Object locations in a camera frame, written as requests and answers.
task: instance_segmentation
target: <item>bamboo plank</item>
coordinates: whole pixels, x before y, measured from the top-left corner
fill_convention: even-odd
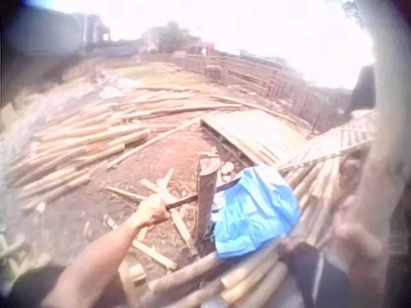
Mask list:
[[[111,187],[111,186],[106,186],[105,188],[108,191],[112,191],[116,194],[119,194],[120,196],[126,196],[126,197],[132,198],[134,200],[147,200],[146,197],[140,196],[139,194],[133,194],[132,192],[124,191],[122,189],[118,189],[118,188]]]

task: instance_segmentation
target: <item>wooden post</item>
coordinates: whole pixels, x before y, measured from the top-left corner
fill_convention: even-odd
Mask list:
[[[202,153],[198,164],[200,179],[198,181],[198,205],[195,208],[196,242],[204,238],[210,224],[217,174],[220,170],[221,162],[215,154]]]

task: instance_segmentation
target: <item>blue tarp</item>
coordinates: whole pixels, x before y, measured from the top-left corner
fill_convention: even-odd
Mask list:
[[[288,233],[298,222],[299,202],[273,167],[256,164],[237,176],[241,180],[224,191],[214,236],[219,257],[254,251],[264,242]]]

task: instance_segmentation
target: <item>wooden stake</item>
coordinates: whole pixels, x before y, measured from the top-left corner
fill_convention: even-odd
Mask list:
[[[149,180],[146,180],[145,178],[141,179],[140,184],[147,187],[149,190],[155,192],[156,194],[159,192],[157,185],[151,183]]]
[[[109,225],[109,227],[111,227],[113,230],[118,228],[115,222],[108,215],[104,215],[104,219]],[[149,257],[156,260],[158,263],[164,265],[166,268],[169,268],[173,271],[177,269],[177,263],[169,260],[165,256],[159,254],[154,249],[151,249],[150,247],[144,245],[143,243],[140,243],[139,241],[133,241],[133,246],[137,248],[138,250],[144,252]]]
[[[144,269],[141,266],[141,264],[137,264],[130,268],[130,278],[134,283],[146,279],[146,273],[144,272]]]
[[[169,176],[171,177],[172,172],[173,172],[172,169],[169,170],[167,172],[166,177],[163,178],[161,181],[166,182],[168,180],[168,177]],[[150,181],[148,181],[146,179],[142,179],[141,184],[145,185],[147,188],[151,189],[153,192],[159,193],[159,188],[155,184],[151,183]],[[162,197],[163,197],[163,199],[166,203],[173,203],[173,202],[176,202],[176,201],[179,200],[178,198],[171,195],[168,192],[167,188],[165,188],[164,191],[165,191],[165,193],[162,194]],[[177,227],[177,230],[179,231],[181,237],[183,238],[183,240],[187,244],[187,247],[188,247],[188,250],[190,251],[190,254],[193,255],[193,256],[198,255],[198,251],[194,246],[194,242],[193,242],[193,239],[191,238],[191,234],[190,234],[189,230],[187,229],[186,224],[183,222],[179,212],[176,209],[171,209],[170,213],[171,213],[171,218],[173,219],[173,221],[175,223],[175,226]]]
[[[198,162],[200,179],[198,181],[198,205],[195,211],[195,240],[201,241],[210,226],[211,208],[214,204],[217,176],[220,172],[220,158],[210,153],[200,156]]]

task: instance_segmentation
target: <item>fingers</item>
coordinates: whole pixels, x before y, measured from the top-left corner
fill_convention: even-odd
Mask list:
[[[291,237],[281,240],[279,245],[279,254],[282,257],[287,257],[296,249],[298,245],[305,242],[304,237]]]

